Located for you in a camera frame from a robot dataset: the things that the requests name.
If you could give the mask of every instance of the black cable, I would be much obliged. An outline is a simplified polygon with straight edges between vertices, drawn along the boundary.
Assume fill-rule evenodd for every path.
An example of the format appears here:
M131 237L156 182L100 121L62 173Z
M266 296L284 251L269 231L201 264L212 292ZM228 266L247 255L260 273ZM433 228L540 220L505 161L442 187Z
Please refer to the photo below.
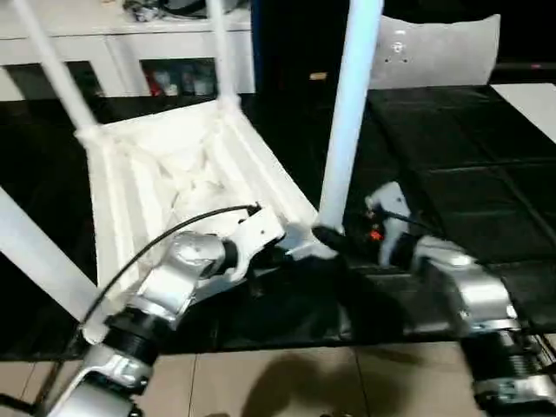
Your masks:
M423 228L426 231L432 233L433 236L442 235L442 233L439 233L438 230L435 230L431 226L429 226L429 225L427 225L423 222L419 222L417 220L414 220L410 217L407 217L406 215L399 215L398 213L395 213L393 211L388 211L388 210L385 210L383 208L380 208L380 209L377 209L377 210L372 210L371 213L376 213L377 215L384 215L385 217L392 217L393 219L398 219L398 220L401 220L405 223L413 224L414 226L418 226L418 227Z
M145 247L143 249L141 249L139 252L137 252L136 255L133 256L128 261L128 263L126 263L123 266L123 268L120 269L120 271L116 275L114 275L114 277L109 281L109 283L106 285L106 287L103 288L103 290L99 293L99 295L91 303L89 309L87 310L87 313L85 313L85 316L83 317L83 320L76 327L75 333L73 334L72 338L69 340L68 346L66 347L66 352L71 352L73 350L73 348L75 347L75 345L79 341L79 335L83 331L83 328L88 323L88 321L92 317L92 315L95 313L96 309L100 306L101 302L103 302L104 298L106 297L106 294L118 283L118 281L123 276L123 274L125 274L128 271L129 268L131 268L137 261L139 261L139 259L141 259L147 252L149 252L149 250L151 250L157 243L166 239L168 236L174 234L178 230L180 230L182 228L185 228L186 226L189 226L190 224L199 222L201 220L207 219L207 218L212 217L214 215L221 215L223 213L228 213L230 211L238 211L238 210L247 210L248 213L251 214L251 212L255 212L256 210L259 210L259 209L260 209L260 207L258 207L258 206L241 205L241 206L232 206L232 207L219 208L219 209L216 209L216 210L212 210L212 211L209 211L209 212L204 213L202 215L196 215L195 217L191 217L190 219L185 220L183 222L179 222L173 228L169 228L165 232L158 235L155 239L153 239L152 241L147 243L147 245L145 245ZM52 385L54 384L54 381L56 380L56 377L58 376L58 374L60 373L60 371L62 369L63 363L64 363L64 360L60 360L57 363L55 363L55 365L51 368L51 370L49 372L49 375L46 378L46 381L43 383L43 386L41 387L41 390L39 391L39 395L36 397L35 404L34 404L35 408L39 408L40 405L43 404L44 400L46 399L46 396L48 395L48 393L50 392L50 389L52 388Z

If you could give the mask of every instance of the white panel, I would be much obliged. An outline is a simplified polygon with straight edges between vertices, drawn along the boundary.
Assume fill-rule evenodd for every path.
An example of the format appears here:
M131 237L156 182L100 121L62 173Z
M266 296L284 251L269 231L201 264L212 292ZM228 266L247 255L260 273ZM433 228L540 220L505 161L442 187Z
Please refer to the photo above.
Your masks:
M8 71L0 67L0 102L23 100L23 96L12 81Z
M506 84L494 85L493 89L556 143L554 84Z
M486 84L496 63L500 15L476 22L381 18L371 89Z

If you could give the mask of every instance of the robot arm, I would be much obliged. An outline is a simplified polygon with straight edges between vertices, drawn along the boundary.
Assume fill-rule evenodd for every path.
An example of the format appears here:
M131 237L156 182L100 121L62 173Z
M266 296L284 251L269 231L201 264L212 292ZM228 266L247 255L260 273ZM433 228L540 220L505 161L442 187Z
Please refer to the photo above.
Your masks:
M227 239L182 232L171 240L124 309L106 321L62 392L39 409L47 417L139 417L132 401L149 384L160 348L187 308L242 282L251 258L284 231L270 209L243 221Z
M521 327L502 280L457 245L423 236L410 270L439 288L489 415L556 415L556 385L539 366L538 344Z
M315 236L338 251L355 249L395 266L438 295L473 376L477 405L489 415L556 415L556 385L540 365L539 344L521 326L502 279L453 242L408 233L409 210L397 183L366 199L368 212L346 234Z

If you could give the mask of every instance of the white plastic part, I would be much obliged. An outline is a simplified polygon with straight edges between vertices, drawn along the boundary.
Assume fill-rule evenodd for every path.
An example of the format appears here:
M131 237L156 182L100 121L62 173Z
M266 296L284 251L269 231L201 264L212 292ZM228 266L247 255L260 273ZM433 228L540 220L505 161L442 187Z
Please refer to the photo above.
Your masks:
M387 182L373 194L365 197L365 204L369 210L383 209L397 215L409 217L411 211L407 205L406 197L401 191L400 184L397 182ZM394 245L401 235L409 230L409 224L400 219L388 217L384 221L385 237L379 252L379 265L390 266L390 255L394 250Z
M79 321L99 293L98 288L2 188L0 250ZM96 342L104 335L105 314L106 304L91 318L86 333L90 342Z
M382 0L350 2L319 208L319 223L330 228L341 229L346 208L382 5Z
M271 241L281 239L283 236L284 229L280 219L276 217L271 208L263 208L245 219L228 237L237 247L237 266L229 268L222 275L200 280L193 302L199 302L222 291L227 291L245 281L245 274L253 257Z
M147 242L179 221L259 202L274 211L293 256L311 253L316 210L237 105L212 101L77 133L87 149L99 286ZM188 229L230 236L243 213ZM111 298L156 263L147 255Z
M87 129L96 125L96 120L71 77L70 70L58 58L54 46L27 0L12 1L29 32L31 41L35 44L36 53L41 57L44 72L76 129Z

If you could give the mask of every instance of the chair backrest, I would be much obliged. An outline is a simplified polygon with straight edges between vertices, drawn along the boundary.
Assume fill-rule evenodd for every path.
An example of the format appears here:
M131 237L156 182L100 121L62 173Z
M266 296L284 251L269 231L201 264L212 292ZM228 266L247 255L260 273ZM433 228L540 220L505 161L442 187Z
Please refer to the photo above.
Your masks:
M383 16L370 88L486 84L499 33L500 15L450 24Z

